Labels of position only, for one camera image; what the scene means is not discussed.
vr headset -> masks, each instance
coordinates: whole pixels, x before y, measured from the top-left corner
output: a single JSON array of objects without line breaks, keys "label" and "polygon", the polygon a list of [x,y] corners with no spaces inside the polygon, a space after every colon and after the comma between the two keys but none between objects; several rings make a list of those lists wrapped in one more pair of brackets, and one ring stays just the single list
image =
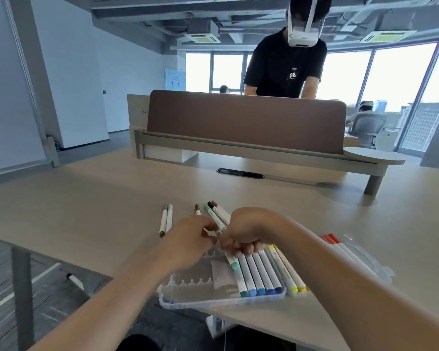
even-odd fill
[{"label": "vr headset", "polygon": [[288,44],[290,47],[313,47],[322,34],[325,18],[313,22],[316,14],[317,0],[312,0],[307,22],[298,20],[291,14],[291,4],[288,7]]}]

ceiling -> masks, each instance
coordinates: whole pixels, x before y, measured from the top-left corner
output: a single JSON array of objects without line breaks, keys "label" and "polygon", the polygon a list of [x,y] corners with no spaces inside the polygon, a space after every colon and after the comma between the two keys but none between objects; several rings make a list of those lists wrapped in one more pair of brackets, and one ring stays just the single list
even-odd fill
[{"label": "ceiling", "polygon": [[[129,26],[163,43],[164,51],[253,50],[285,26],[289,0],[86,0],[97,22]],[[219,27],[217,44],[196,44],[183,33],[193,18]],[[374,46],[359,41],[374,30],[416,30],[404,40],[439,39],[439,0],[333,0],[322,39],[329,49]]]}]

brown privacy panel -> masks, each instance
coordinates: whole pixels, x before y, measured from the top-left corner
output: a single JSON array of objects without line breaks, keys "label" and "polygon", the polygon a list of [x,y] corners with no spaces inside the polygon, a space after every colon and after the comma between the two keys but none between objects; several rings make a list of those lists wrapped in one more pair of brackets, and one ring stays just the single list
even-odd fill
[{"label": "brown privacy panel", "polygon": [[340,101],[154,90],[147,130],[320,153],[343,153]]}]

ceiling air conditioner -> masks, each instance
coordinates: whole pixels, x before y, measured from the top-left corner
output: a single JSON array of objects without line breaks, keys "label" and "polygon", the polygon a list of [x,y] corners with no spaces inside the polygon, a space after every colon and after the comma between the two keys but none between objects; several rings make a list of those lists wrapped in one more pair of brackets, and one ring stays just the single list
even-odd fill
[{"label": "ceiling air conditioner", "polygon": [[195,43],[221,43],[218,26],[208,18],[192,18],[185,36]]},{"label": "ceiling air conditioner", "polygon": [[360,43],[394,43],[417,31],[374,31],[361,39]]}]

gray office chair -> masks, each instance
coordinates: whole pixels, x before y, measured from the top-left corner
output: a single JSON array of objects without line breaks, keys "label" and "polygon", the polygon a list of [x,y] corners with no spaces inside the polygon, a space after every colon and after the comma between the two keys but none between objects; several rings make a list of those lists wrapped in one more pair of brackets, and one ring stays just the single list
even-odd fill
[{"label": "gray office chair", "polygon": [[384,127],[386,119],[386,115],[362,112],[354,120],[349,134],[358,138],[358,146],[375,149],[375,137]]}]

